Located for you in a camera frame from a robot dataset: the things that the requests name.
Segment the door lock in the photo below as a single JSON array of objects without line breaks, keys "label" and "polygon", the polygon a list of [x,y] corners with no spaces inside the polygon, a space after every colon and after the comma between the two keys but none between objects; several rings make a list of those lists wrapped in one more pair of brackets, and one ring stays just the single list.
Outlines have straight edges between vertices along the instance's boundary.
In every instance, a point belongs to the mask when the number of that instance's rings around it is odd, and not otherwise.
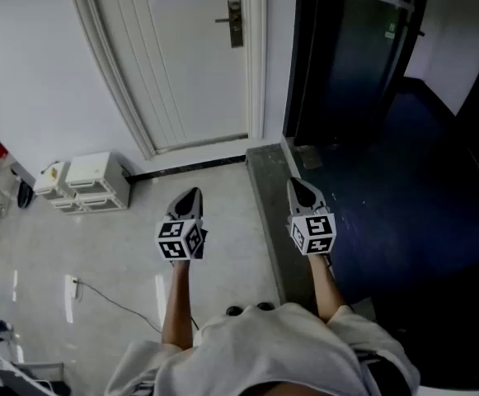
[{"label": "door lock", "polygon": [[243,47],[241,0],[228,0],[228,17],[215,20],[215,23],[225,22],[230,25],[230,41],[232,41],[232,48]]}]

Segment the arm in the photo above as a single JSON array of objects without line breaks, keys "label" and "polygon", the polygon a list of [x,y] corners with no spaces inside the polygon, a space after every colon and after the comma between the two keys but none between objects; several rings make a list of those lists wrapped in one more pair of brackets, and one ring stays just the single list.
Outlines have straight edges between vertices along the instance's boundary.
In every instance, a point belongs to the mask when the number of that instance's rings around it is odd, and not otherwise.
[{"label": "arm", "polygon": [[321,255],[309,255],[308,260],[311,263],[314,279],[318,317],[327,323],[338,308],[345,305],[345,301],[336,287],[335,279],[329,271],[325,258]]},{"label": "arm", "polygon": [[182,350],[193,346],[190,310],[190,262],[175,262],[166,317],[162,327],[162,343]]}]

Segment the white shirt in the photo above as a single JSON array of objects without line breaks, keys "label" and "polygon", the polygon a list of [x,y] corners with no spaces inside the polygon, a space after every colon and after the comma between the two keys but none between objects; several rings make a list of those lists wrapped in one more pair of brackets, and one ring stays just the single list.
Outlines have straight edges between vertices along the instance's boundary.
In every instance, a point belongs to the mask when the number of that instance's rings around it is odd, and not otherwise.
[{"label": "white shirt", "polygon": [[412,394],[420,382],[400,343],[347,306],[327,325],[296,304],[268,312],[248,307],[238,317],[206,324],[200,336],[200,346],[188,351],[132,344],[106,396],[238,396],[267,382],[302,384],[332,396],[380,395],[355,351],[392,362]]}]

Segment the white plastic drawer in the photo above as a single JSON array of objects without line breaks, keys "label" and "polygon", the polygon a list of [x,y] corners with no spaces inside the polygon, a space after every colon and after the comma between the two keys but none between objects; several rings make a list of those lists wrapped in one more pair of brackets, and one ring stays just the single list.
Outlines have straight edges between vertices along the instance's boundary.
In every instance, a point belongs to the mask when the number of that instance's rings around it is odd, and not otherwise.
[{"label": "white plastic drawer", "polygon": [[68,198],[66,195],[61,195],[55,188],[52,189],[44,189],[42,191],[36,191],[36,195],[43,196],[46,200],[62,200]]},{"label": "white plastic drawer", "polygon": [[98,200],[86,200],[82,202],[88,211],[114,210],[120,207],[109,198],[99,198]]},{"label": "white plastic drawer", "polygon": [[56,210],[59,210],[65,214],[85,213],[85,210],[75,202],[56,202],[53,203],[53,206]]},{"label": "white plastic drawer", "polygon": [[70,182],[68,184],[79,195],[103,194],[111,192],[99,181]]}]

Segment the black baseboard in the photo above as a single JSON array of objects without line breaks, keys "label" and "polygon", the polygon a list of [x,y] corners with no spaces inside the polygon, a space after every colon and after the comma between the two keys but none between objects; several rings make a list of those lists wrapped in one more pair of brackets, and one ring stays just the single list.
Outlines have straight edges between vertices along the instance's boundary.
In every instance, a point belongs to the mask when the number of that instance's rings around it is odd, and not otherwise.
[{"label": "black baseboard", "polygon": [[208,161],[208,162],[190,164],[188,166],[167,168],[165,170],[158,170],[156,172],[143,173],[141,175],[129,176],[127,178],[127,181],[129,183],[147,181],[149,179],[153,179],[154,177],[175,175],[177,173],[191,172],[193,170],[201,170],[203,168],[225,166],[227,164],[243,163],[245,161],[245,159],[246,159],[246,156],[244,156],[244,155],[238,155],[236,157],[220,158],[220,159],[211,160],[211,161]]}]

